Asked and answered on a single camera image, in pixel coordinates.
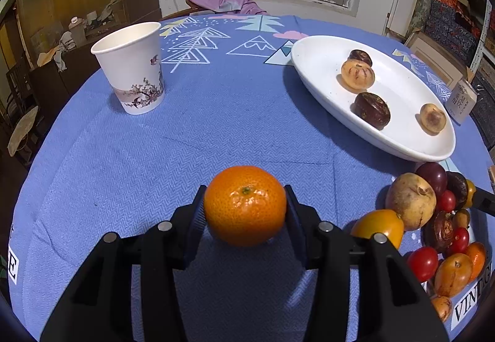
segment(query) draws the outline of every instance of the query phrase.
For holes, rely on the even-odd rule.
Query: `plate rim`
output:
[[[333,39],[345,39],[345,40],[350,40],[351,42],[354,42],[358,45],[362,45],[362,46],[366,46],[366,47],[370,47],[371,49],[373,49],[374,51],[376,51],[377,53],[380,53],[382,54],[383,56],[385,56],[387,59],[391,60],[392,62],[396,63],[396,64],[399,64],[401,67],[403,67],[404,69],[407,69],[408,71],[410,71],[413,76],[414,76],[414,79],[415,81],[419,81],[421,83],[421,85],[426,88],[428,90],[428,92],[430,92],[430,94],[432,94],[439,102],[440,102],[440,107],[442,109],[442,111],[445,113],[445,115],[447,116],[447,125],[450,127],[451,129],[451,132],[453,134],[453,137],[452,137],[452,147],[450,149],[450,151],[446,154],[443,154],[443,155],[430,155],[430,154],[427,154],[427,153],[424,153],[424,152],[420,152],[420,151],[417,151],[415,149],[411,149],[393,139],[391,139],[390,137],[388,137],[387,135],[384,135],[382,134],[379,130],[377,130],[375,127],[373,127],[372,125],[370,125],[369,123],[365,122],[364,120],[360,119],[357,115],[353,114],[352,112],[348,112],[346,109],[344,109],[343,107],[341,107],[339,104],[335,103],[331,98],[329,98],[327,95],[325,95],[320,89],[318,89],[316,86],[312,86],[312,88],[318,92],[318,94],[320,95],[320,97],[322,97],[324,100],[327,101],[327,103],[329,103],[333,109],[337,110],[341,115],[343,115],[344,117],[346,117],[348,120],[350,120],[354,125],[357,125],[359,128],[361,128],[362,130],[364,130],[366,133],[368,133],[369,135],[371,135],[372,137],[374,138],[377,138],[380,140],[380,142],[383,142],[385,143],[386,145],[388,145],[388,147],[391,147],[392,149],[394,150],[397,150],[399,153],[401,153],[402,155],[406,155],[406,156],[409,156],[411,158],[413,158],[415,161],[421,161],[421,162],[439,162],[439,161],[442,161],[442,160],[445,160],[447,158],[449,158],[452,153],[454,152],[455,150],[455,145],[456,145],[456,136],[455,136],[455,130],[454,130],[454,125],[452,123],[452,119],[450,118],[449,116],[449,113],[446,111],[445,109],[445,106],[444,104],[442,103],[442,101],[437,97],[437,95],[435,95],[435,93],[421,80],[421,78],[419,78],[413,71],[411,71],[409,68],[405,67],[404,65],[402,65],[400,62],[398,62],[397,60],[393,59],[391,56],[389,56],[388,54],[385,54],[384,52],[378,50],[378,49],[375,49],[373,46],[370,46],[368,44],[365,44],[365,43],[362,43],[362,42],[358,42],[354,39],[349,39],[347,37],[342,37],[342,36],[332,36],[332,35],[314,35],[314,36],[308,36],[308,37],[305,37],[303,39],[299,39],[298,41],[296,41],[294,43],[294,45],[292,46],[291,48],[291,60],[294,64],[294,67],[296,69],[296,71],[298,72],[298,75],[301,77],[304,77],[304,80],[302,80],[302,83],[304,84],[304,86],[307,88],[306,86],[306,82],[308,83],[311,83],[311,81],[308,79],[308,76],[303,74],[302,73],[302,70],[300,69],[300,65],[299,65],[299,62],[298,62],[298,58],[299,57],[296,57],[295,56],[295,52],[294,50],[298,50],[299,47],[301,47],[301,44],[303,44],[305,41],[307,42],[307,39],[309,38],[315,38],[315,37],[320,37],[320,38],[333,38]],[[361,137],[359,134],[357,134],[356,132],[354,132],[352,129],[350,129],[353,133],[355,133],[358,137],[360,138],[363,138]]]

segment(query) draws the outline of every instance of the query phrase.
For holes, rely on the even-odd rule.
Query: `round table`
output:
[[[162,104],[126,114],[98,70],[56,119],[22,187],[9,245],[18,267],[9,285],[14,312],[37,339],[105,232],[145,232],[226,167],[269,171],[342,228],[383,208],[385,188],[414,164],[365,142],[316,102],[291,65],[297,39],[334,35],[366,43],[414,71],[442,102],[450,94],[407,47],[348,26],[295,16],[200,15],[164,22],[160,33]],[[454,126],[457,146],[444,164],[490,190],[492,162],[474,122]],[[487,228],[495,220],[475,210],[472,217],[491,257],[495,233]],[[419,246],[420,232],[407,232],[400,252]],[[251,249],[225,245],[206,230],[196,260],[175,280],[189,340],[288,342],[303,339],[316,272],[295,259],[285,228]],[[131,293],[141,341],[139,268]],[[356,337],[357,298],[352,270],[347,340]],[[449,320],[452,338],[474,311],[453,331]]]

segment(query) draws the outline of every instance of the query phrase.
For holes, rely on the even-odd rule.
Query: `silver screw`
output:
[[[373,238],[377,243],[380,243],[381,245],[387,241],[387,236],[385,236],[383,233],[376,233]]]
[[[117,233],[115,232],[108,232],[103,236],[103,241],[105,243],[113,243],[115,240],[117,240]]]
[[[331,232],[334,229],[334,225],[332,225],[330,222],[327,221],[321,221],[318,224],[318,228],[322,232]]]
[[[163,221],[163,222],[160,222],[158,225],[158,230],[160,232],[168,232],[170,229],[172,229],[172,223],[169,222],[169,221]]]

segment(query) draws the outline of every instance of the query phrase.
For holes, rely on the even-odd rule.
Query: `dark purple fruit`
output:
[[[390,110],[381,97],[361,92],[354,100],[354,113],[377,129],[383,129],[390,121]]]
[[[464,207],[467,201],[467,181],[461,173],[456,171],[447,171],[447,190],[450,190],[455,195],[455,210],[459,210]]]
[[[426,245],[439,253],[445,252],[454,238],[454,225],[447,212],[436,211],[424,227]]]
[[[435,162],[427,162],[422,164],[416,170],[416,174],[423,177],[435,191],[437,200],[447,189],[447,173],[445,169]]]
[[[367,52],[363,52],[362,50],[352,50],[348,59],[358,59],[359,61],[367,63],[370,67],[373,65],[369,54]]]

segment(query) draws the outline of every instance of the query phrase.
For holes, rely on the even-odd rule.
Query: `blue patterned fabric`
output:
[[[14,311],[35,338],[105,232],[145,232],[190,203],[199,185],[226,167],[262,167],[291,184],[321,218],[346,229],[383,207],[384,188],[413,164],[359,138],[306,90],[291,66],[290,48],[304,35],[322,34],[375,47],[412,69],[442,102],[450,94],[409,49],[360,29],[294,16],[165,22],[162,104],[144,115],[126,114],[97,71],[58,116],[22,187],[9,245],[19,267],[16,283],[9,282]],[[454,126],[453,162],[490,190],[491,160],[476,126],[471,118]],[[487,227],[495,228],[494,219],[472,216],[477,239],[492,245]],[[400,252],[419,246],[420,232],[408,232]],[[187,336],[301,341],[316,275],[296,261],[285,229],[252,249],[230,247],[206,231],[196,260],[175,273]],[[131,292],[134,335],[142,341],[139,268]],[[353,270],[348,340],[356,337],[357,298]]]

